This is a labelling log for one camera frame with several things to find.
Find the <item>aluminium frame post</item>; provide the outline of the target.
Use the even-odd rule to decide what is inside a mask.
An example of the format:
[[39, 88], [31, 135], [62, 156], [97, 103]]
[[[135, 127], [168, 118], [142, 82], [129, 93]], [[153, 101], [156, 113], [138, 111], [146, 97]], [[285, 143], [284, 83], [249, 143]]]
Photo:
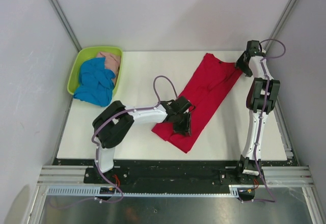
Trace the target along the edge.
[[289, 19], [291, 13], [295, 9], [296, 5], [298, 4], [299, 0], [288, 0], [287, 4], [285, 5], [284, 10], [282, 11], [280, 18], [278, 19], [276, 26], [274, 27], [272, 33], [269, 36], [269, 39], [277, 39], [281, 30], [285, 26], [287, 20]]
[[61, 4], [59, 3], [58, 0], [48, 0], [48, 1], [49, 1], [50, 5], [52, 6], [55, 14], [57, 15], [60, 23], [62, 24], [70, 41], [72, 42], [74, 48], [77, 50], [77, 52], [81, 51], [82, 47], [77, 39], [77, 36], [76, 36], [71, 24], [69, 23], [69, 20], [68, 20], [66, 14], [64, 13], [64, 10], [63, 10]]

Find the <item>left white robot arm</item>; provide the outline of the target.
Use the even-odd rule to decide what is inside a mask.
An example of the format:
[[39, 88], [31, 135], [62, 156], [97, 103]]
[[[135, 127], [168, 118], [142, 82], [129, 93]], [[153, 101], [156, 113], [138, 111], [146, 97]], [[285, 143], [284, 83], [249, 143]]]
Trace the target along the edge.
[[185, 97], [160, 101], [150, 107], [127, 107], [121, 101], [109, 105], [92, 123], [96, 144], [95, 178], [101, 183], [112, 179], [115, 147], [120, 144], [133, 125], [166, 123], [176, 135], [191, 135], [191, 113], [196, 107]]

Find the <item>left aluminium frame post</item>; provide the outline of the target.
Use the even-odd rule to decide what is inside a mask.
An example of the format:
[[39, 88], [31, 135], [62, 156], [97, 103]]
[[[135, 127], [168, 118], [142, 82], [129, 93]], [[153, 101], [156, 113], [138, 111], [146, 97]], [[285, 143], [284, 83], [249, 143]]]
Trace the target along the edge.
[[48, 0], [48, 1], [49, 1], [50, 5], [52, 6], [55, 14], [57, 15], [60, 23], [62, 24], [70, 41], [72, 42], [74, 48], [77, 50], [77, 52], [81, 51], [82, 47], [77, 39], [77, 36], [76, 36], [71, 24], [69, 23], [69, 20], [68, 20], [66, 14], [64, 13], [64, 10], [63, 10], [61, 4], [59, 3], [58, 0]]

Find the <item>beige pink t shirt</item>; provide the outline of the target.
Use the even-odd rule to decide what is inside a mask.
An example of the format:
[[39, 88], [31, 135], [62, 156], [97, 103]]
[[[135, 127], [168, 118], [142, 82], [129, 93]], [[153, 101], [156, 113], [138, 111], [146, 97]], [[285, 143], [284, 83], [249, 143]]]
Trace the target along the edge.
[[110, 52], [99, 52], [96, 57], [104, 58], [104, 68], [114, 73], [115, 77], [112, 81], [116, 84], [121, 65], [121, 57]]

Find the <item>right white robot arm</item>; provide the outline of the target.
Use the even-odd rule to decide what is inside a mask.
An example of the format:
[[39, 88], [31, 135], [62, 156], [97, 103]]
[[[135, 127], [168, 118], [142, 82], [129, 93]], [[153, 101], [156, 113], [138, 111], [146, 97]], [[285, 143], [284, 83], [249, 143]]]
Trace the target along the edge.
[[259, 176], [261, 173], [264, 127], [276, 105], [280, 81], [275, 80], [269, 72], [266, 53], [258, 40], [247, 42], [246, 49], [237, 60], [235, 67], [246, 77], [253, 78], [246, 99], [250, 119], [247, 141], [240, 156], [238, 169], [235, 171], [235, 179], [241, 184], [247, 184], [253, 176]]

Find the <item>right aluminium side rail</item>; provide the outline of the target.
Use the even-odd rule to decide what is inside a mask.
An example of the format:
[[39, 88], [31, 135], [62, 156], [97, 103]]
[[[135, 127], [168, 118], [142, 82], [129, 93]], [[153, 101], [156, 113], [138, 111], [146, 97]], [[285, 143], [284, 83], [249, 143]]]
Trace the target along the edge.
[[[262, 69], [262, 74], [264, 76], [264, 79], [267, 80], [267, 84], [266, 84], [266, 88], [265, 88], [265, 92], [268, 91], [269, 87], [271, 86], [272, 81], [274, 80], [273, 76], [270, 74], [268, 67], [267, 67], [267, 61], [269, 60], [268, 57], [261, 57], [259, 60], [259, 64], [261, 66]], [[286, 127], [286, 123], [285, 123], [285, 119], [283, 116], [283, 112], [281, 109], [281, 105], [278, 99], [278, 95], [276, 96], [275, 101], [275, 106], [274, 106], [274, 114], [275, 114], [275, 118], [277, 121], [277, 126], [281, 135], [281, 139], [282, 139], [282, 143], [283, 143], [283, 147], [285, 150], [285, 154], [287, 159], [291, 159], [294, 160], [295, 158], [295, 153], [294, 153], [294, 149], [293, 146], [291, 144], [291, 140], [290, 140], [290, 136]]]

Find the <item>right aluminium frame post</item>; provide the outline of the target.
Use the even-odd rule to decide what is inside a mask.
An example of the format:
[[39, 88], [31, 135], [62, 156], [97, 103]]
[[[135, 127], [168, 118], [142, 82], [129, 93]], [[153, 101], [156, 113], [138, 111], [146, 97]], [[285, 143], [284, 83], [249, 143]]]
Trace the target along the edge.
[[296, 5], [298, 4], [299, 0], [288, 0], [287, 4], [285, 5], [284, 10], [282, 11], [280, 18], [278, 19], [276, 26], [274, 27], [272, 33], [269, 36], [269, 39], [277, 39], [281, 30], [285, 26], [287, 20], [289, 19], [291, 13], [295, 9]]

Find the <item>blue t shirt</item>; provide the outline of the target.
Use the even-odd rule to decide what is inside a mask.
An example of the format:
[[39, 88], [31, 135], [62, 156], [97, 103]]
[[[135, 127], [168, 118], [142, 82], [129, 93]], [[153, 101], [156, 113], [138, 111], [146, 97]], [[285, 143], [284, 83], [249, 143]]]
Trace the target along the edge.
[[104, 57], [87, 60], [80, 67], [73, 98], [106, 107], [112, 100], [115, 78], [115, 73], [105, 67]]

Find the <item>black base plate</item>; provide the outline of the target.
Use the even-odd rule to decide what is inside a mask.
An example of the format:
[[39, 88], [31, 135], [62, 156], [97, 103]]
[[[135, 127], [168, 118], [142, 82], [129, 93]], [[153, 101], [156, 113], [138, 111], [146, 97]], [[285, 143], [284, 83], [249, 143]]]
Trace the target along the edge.
[[212, 180], [223, 185], [258, 184], [262, 185], [260, 175], [243, 174], [248, 165], [234, 160], [114, 160], [114, 167], [100, 173], [93, 165], [86, 169], [85, 183], [105, 183], [113, 180], [119, 186], [140, 179], [159, 180]]

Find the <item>red t shirt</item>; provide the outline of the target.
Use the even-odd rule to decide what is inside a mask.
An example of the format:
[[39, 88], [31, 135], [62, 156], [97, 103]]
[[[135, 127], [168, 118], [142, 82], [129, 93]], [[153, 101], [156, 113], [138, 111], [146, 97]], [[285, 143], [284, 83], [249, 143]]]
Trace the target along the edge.
[[173, 131], [171, 123], [159, 123], [152, 132], [164, 141], [188, 153], [220, 104], [236, 84], [242, 71], [234, 63], [226, 63], [211, 53], [206, 53], [180, 96], [195, 107], [191, 112], [191, 135], [183, 136]]

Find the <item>aluminium front rail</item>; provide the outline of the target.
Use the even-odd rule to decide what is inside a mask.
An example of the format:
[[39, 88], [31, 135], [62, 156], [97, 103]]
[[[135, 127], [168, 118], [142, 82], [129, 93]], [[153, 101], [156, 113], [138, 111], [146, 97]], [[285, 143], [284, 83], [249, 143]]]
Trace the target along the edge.
[[[88, 166], [45, 165], [41, 169], [39, 185], [83, 185]], [[265, 181], [269, 187], [314, 187], [307, 166], [264, 166]]]

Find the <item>lime green plastic bin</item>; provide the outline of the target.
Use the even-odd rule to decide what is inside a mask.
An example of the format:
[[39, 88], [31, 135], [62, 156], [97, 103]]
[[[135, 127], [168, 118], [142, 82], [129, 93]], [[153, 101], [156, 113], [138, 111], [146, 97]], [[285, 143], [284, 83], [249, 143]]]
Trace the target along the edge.
[[114, 46], [91, 46], [83, 48], [76, 56], [76, 59], [71, 68], [70, 76], [67, 83], [67, 91], [70, 95], [74, 95], [75, 90], [79, 87], [79, 71], [80, 66], [87, 60], [95, 58], [99, 52], [109, 52], [120, 56], [121, 62], [116, 79], [115, 88], [113, 89], [113, 96], [116, 94], [120, 82], [120, 73], [123, 70], [123, 50], [119, 47]]

